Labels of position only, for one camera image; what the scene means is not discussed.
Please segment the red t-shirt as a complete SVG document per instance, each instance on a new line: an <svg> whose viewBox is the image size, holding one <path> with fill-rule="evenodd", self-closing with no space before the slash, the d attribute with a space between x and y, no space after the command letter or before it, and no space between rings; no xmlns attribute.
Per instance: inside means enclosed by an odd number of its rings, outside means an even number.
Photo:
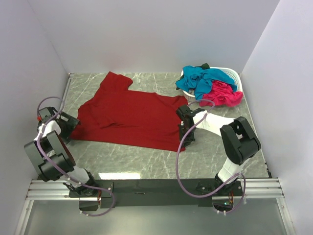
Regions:
<svg viewBox="0 0 313 235"><path fill-rule="evenodd" d="M186 105L177 95L131 91L132 80L109 72L93 98L78 109L80 124L71 138L177 151L180 118Z"/></svg>

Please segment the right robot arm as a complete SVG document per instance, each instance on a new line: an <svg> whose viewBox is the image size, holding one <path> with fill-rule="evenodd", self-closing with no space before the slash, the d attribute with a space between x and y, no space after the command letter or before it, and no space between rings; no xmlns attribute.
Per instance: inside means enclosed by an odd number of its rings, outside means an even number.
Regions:
<svg viewBox="0 0 313 235"><path fill-rule="evenodd" d="M191 110L182 105L176 110L181 120L178 154L195 141L194 131L202 129L222 138L227 159L215 176L215 191L226 195L240 175L243 166L260 151L261 143L245 117L226 118L198 108Z"/></svg>

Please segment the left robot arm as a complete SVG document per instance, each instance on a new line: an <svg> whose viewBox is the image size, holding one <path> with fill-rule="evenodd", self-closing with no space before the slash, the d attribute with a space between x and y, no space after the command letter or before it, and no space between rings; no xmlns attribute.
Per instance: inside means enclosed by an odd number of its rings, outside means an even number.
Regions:
<svg viewBox="0 0 313 235"><path fill-rule="evenodd" d="M98 185L93 175L76 165L66 146L80 120L65 112L58 113L54 107L45 107L39 110L38 121L38 134L24 150L40 179L64 180L71 191L94 196Z"/></svg>

